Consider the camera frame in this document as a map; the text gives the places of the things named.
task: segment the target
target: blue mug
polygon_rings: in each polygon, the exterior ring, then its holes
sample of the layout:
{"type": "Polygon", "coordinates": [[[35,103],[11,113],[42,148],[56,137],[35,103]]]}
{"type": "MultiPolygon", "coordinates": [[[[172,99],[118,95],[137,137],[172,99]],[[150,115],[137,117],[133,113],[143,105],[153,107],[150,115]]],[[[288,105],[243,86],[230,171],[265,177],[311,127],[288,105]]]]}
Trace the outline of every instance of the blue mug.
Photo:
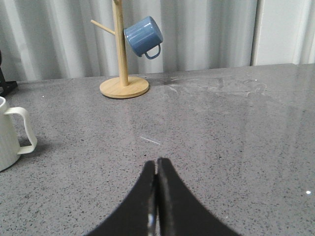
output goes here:
{"type": "Polygon", "coordinates": [[[138,57],[145,54],[148,59],[154,59],[160,54],[160,44],[163,42],[163,36],[151,16],[125,29],[124,34],[129,45],[138,57]],[[156,46],[158,46],[158,53],[153,57],[149,56],[147,51],[156,46]]]}

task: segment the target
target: speckled quartz countertop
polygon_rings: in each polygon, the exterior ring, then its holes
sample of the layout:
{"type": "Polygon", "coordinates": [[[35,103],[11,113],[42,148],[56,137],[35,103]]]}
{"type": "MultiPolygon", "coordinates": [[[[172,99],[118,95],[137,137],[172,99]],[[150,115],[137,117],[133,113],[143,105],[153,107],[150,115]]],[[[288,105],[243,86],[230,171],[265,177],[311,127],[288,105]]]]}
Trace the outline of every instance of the speckled quartz countertop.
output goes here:
{"type": "Polygon", "coordinates": [[[158,157],[244,236],[315,235],[314,64],[142,77],[150,90],[127,100],[101,95],[104,77],[7,96],[30,112],[38,146],[0,172],[1,236],[86,234],[158,157]]]}

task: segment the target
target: white ceramic mug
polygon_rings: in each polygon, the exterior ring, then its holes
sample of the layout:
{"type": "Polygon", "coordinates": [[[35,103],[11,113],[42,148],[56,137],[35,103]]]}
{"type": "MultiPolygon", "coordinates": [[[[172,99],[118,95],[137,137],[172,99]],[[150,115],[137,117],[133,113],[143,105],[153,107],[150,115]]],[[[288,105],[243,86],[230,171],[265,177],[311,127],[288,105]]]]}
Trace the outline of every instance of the white ceramic mug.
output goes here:
{"type": "Polygon", "coordinates": [[[31,128],[30,116],[22,107],[9,107],[5,98],[0,97],[0,171],[13,165],[21,154],[34,151],[37,138],[31,128]],[[10,114],[19,114],[23,117],[26,135],[31,145],[20,147],[18,136],[13,127],[10,114]]]}

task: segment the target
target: white curtain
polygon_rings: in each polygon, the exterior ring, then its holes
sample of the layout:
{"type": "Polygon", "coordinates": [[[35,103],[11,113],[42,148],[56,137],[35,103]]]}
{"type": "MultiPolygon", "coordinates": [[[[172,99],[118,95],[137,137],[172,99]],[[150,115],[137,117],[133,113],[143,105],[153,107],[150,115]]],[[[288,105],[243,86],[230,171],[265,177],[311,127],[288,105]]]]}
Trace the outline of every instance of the white curtain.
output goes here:
{"type": "MultiPolygon", "coordinates": [[[[126,44],[129,74],[250,65],[256,6],[257,0],[123,0],[125,27],[150,15],[164,37],[154,60],[126,44]]],[[[115,38],[91,19],[113,29],[111,0],[0,0],[6,80],[117,75],[115,38]]]]}

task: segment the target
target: black object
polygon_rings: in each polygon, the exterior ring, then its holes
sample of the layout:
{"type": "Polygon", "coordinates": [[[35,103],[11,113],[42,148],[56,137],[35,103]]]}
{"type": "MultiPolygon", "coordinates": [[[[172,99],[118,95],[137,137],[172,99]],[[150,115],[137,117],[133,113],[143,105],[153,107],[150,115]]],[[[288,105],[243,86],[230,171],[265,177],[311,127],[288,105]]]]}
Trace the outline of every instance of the black object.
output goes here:
{"type": "MultiPolygon", "coordinates": [[[[0,66],[2,63],[2,55],[1,55],[1,51],[0,51],[0,66]]],[[[2,87],[3,91],[0,92],[0,96],[4,97],[6,95],[8,95],[14,88],[16,88],[18,86],[18,84],[16,83],[16,81],[9,81],[6,82],[0,67],[0,87],[2,87]]]]}
{"type": "Polygon", "coordinates": [[[156,222],[154,161],[145,163],[131,192],[119,207],[88,236],[154,235],[156,222]]]}
{"type": "Polygon", "coordinates": [[[186,188],[171,161],[146,162],[120,206],[88,236],[154,236],[158,206],[162,236],[239,236],[214,217],[186,188]]]}

